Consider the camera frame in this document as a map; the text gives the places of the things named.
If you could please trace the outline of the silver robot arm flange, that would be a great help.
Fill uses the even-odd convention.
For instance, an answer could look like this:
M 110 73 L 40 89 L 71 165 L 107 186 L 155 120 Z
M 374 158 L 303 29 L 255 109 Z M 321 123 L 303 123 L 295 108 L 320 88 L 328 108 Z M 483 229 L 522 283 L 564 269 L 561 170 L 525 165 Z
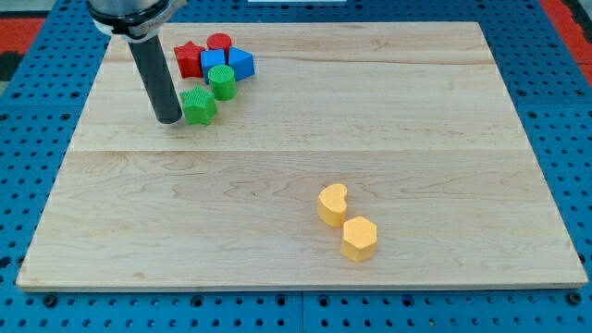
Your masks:
M 138 43 L 154 37 L 186 0 L 86 0 L 96 28 Z

